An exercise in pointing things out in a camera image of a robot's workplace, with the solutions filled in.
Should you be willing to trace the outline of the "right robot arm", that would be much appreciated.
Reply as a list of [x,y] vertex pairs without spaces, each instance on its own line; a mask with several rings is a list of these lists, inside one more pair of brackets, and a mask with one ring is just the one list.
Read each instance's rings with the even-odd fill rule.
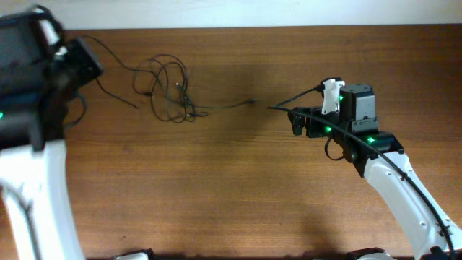
[[294,135],[325,137],[342,148],[341,158],[388,206],[415,259],[460,259],[461,229],[424,187],[397,138],[379,129],[372,87],[333,81],[316,90],[321,106],[287,112]]

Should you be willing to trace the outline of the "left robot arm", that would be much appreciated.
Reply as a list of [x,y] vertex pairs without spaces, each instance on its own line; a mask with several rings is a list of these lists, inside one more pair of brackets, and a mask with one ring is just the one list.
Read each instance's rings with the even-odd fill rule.
[[66,117],[102,73],[44,6],[1,18],[1,199],[20,259],[84,258],[66,184]]

